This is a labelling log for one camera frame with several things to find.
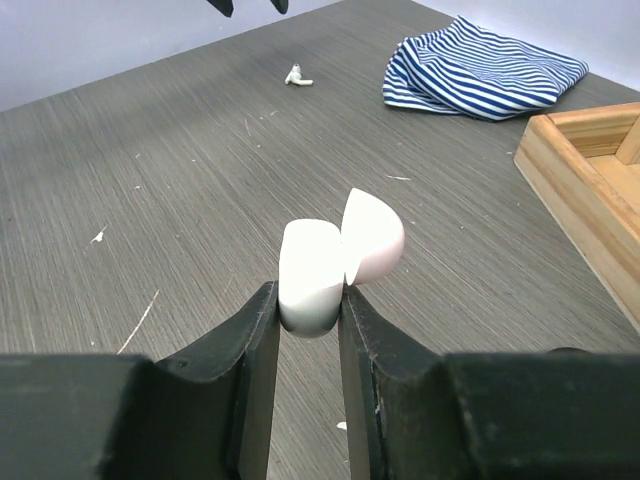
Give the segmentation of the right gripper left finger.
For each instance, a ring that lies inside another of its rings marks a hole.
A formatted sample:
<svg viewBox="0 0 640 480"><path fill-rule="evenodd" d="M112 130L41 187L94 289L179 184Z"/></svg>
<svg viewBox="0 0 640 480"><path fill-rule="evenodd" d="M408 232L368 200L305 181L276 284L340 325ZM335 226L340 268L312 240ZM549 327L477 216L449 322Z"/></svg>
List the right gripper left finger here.
<svg viewBox="0 0 640 480"><path fill-rule="evenodd" d="M275 282L174 354L1 359L5 479L262 479L280 324Z"/></svg>

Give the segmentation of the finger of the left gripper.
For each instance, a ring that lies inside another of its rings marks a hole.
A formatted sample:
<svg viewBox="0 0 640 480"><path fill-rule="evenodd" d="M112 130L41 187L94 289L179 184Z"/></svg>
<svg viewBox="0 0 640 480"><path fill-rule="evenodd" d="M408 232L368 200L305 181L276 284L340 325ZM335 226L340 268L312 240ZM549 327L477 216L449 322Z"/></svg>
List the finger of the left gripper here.
<svg viewBox="0 0 640 480"><path fill-rule="evenodd" d="M233 0L207 0L223 16L230 18L234 12Z"/></svg>
<svg viewBox="0 0 640 480"><path fill-rule="evenodd" d="M270 0L270 2L279 13L287 13L289 10L289 0Z"/></svg>

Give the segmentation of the white earbud case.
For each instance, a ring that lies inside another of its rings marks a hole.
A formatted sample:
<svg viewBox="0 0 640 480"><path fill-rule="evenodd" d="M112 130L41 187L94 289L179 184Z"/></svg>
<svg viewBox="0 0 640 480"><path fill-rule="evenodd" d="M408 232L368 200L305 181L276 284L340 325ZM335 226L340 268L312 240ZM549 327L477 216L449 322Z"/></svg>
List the white earbud case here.
<svg viewBox="0 0 640 480"><path fill-rule="evenodd" d="M302 338L330 332L343 289L389 274L405 245L403 223L387 203L353 188L340 226L297 219L284 229L279 254L278 302L284 329Z"/></svg>

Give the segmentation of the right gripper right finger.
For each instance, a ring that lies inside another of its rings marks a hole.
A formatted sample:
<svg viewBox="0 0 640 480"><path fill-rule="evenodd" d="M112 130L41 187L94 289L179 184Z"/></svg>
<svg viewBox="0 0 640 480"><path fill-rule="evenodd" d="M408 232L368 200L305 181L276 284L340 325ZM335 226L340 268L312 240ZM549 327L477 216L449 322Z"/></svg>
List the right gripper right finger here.
<svg viewBox="0 0 640 480"><path fill-rule="evenodd" d="M439 355L356 288L338 323L355 479L635 479L639 358Z"/></svg>

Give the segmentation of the white earbud pair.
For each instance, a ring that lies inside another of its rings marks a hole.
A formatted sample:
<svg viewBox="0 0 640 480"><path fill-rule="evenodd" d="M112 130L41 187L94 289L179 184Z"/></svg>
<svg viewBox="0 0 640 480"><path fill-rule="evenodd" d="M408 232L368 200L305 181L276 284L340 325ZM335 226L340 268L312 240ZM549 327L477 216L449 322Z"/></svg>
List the white earbud pair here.
<svg viewBox="0 0 640 480"><path fill-rule="evenodd" d="M301 67L298 63L294 63L291 70L287 74L285 80L286 85L296 85L296 86L312 86L314 81L311 79L306 79L302 75Z"/></svg>

